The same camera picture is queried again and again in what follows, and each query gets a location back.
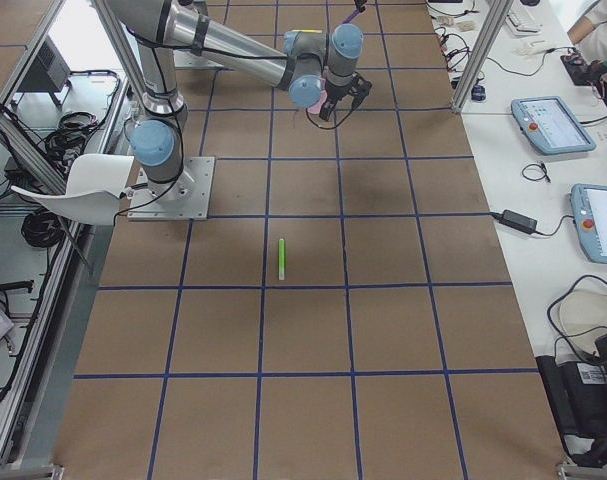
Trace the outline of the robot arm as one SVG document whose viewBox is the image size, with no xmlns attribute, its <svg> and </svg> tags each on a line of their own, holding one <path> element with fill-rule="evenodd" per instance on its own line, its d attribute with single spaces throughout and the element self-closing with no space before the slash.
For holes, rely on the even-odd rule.
<svg viewBox="0 0 607 480">
<path fill-rule="evenodd" d="M 326 129 L 349 97 L 357 110 L 372 84 L 357 70 L 364 35 L 351 23 L 333 32 L 291 30 L 276 50 L 212 19 L 204 1 L 98 1 L 95 7 L 117 56 L 133 82 L 142 114 L 131 146 L 149 183 L 135 205 L 149 216 L 201 219 L 258 212 L 257 182 L 239 177 L 222 184 L 212 157 L 191 157 L 189 103 L 212 96 L 216 81 L 238 97 L 260 81 L 288 93 L 315 127 Z"/>
</svg>

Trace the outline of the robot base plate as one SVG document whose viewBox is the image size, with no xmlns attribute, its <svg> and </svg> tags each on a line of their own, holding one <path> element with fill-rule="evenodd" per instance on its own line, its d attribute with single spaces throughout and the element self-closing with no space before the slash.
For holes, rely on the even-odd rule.
<svg viewBox="0 0 607 480">
<path fill-rule="evenodd" d="M 137 182 L 147 186 L 133 194 L 127 218 L 132 221 L 206 220 L 214 169 L 214 157 L 189 157 L 174 186 L 157 199 L 156 194 L 161 195 L 167 186 L 150 182 L 140 167 Z"/>
</svg>

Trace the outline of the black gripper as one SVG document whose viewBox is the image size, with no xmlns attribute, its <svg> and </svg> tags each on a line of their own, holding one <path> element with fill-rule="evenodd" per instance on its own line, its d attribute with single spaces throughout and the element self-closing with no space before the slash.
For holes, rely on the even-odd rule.
<svg viewBox="0 0 607 480">
<path fill-rule="evenodd" d="M 352 97 L 349 112 L 356 111 L 370 94 L 372 83 L 360 73 L 353 72 L 345 77 L 328 73 L 326 76 L 326 100 L 322 103 L 319 118 L 323 121 L 331 119 L 337 104 L 346 96 Z"/>
</svg>

